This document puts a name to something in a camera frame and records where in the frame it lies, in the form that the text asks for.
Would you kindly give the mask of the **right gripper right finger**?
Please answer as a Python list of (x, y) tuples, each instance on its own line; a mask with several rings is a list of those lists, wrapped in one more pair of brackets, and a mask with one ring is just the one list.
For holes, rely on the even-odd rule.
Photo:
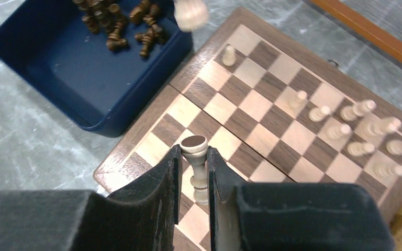
[(207, 149), (212, 250), (394, 250), (361, 186), (249, 182)]

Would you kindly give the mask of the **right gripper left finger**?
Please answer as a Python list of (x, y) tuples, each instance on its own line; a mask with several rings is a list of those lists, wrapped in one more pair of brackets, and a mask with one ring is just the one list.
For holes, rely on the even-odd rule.
[(102, 196), (92, 190), (0, 190), (0, 250), (172, 250), (182, 151)]

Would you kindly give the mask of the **light queen chess piece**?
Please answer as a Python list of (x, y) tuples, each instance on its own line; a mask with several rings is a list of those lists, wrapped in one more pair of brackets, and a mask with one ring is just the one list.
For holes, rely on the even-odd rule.
[(207, 160), (208, 141), (202, 135), (192, 135), (180, 143), (182, 155), (192, 166), (193, 176), (190, 183), (194, 187), (193, 197), (200, 204), (208, 204), (208, 180), (205, 163)]

